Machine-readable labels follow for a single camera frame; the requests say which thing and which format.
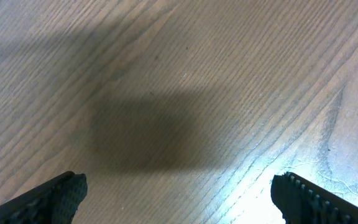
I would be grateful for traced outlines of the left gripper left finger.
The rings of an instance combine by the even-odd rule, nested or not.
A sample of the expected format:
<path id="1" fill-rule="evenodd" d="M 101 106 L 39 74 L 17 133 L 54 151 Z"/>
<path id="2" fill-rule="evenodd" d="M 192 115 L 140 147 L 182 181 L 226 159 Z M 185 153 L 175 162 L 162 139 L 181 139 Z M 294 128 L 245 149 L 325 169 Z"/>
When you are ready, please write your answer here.
<path id="1" fill-rule="evenodd" d="M 0 223 L 71 224 L 87 191 L 85 174 L 64 172 L 0 205 Z"/>

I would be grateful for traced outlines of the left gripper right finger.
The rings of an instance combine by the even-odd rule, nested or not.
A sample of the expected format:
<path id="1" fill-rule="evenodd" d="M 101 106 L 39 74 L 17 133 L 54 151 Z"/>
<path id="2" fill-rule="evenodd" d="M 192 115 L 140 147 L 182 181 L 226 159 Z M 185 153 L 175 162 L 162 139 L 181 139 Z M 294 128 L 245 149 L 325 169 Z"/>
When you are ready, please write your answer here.
<path id="1" fill-rule="evenodd" d="M 291 224 L 358 224 L 358 207 L 293 173 L 275 175 L 273 204 Z"/>

